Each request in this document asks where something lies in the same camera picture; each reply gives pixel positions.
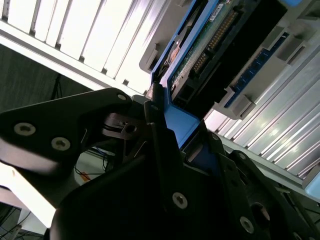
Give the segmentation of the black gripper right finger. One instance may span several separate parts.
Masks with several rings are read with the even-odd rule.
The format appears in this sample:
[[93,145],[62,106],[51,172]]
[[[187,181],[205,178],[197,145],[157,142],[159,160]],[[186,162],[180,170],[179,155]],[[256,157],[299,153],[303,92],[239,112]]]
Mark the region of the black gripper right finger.
[[318,240],[281,193],[242,151],[227,153],[199,124],[199,168],[209,174],[212,234],[221,240]]

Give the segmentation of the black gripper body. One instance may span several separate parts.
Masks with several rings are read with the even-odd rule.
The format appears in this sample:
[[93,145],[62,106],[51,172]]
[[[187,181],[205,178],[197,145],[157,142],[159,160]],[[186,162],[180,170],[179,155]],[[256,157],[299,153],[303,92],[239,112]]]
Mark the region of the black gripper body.
[[145,156],[70,193],[52,240],[221,240],[213,235],[209,173],[176,163],[162,172]]

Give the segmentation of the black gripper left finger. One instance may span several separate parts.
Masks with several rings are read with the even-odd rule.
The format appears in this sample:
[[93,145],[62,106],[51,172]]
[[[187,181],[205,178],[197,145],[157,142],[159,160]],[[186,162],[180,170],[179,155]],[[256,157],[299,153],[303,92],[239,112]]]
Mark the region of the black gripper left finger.
[[60,192],[84,151],[107,142],[117,147],[123,141],[129,143],[127,155],[119,156],[110,172],[141,156],[154,159],[163,173],[182,164],[164,110],[116,88],[2,112],[0,184],[40,220],[53,220],[60,206],[45,199],[40,189]]

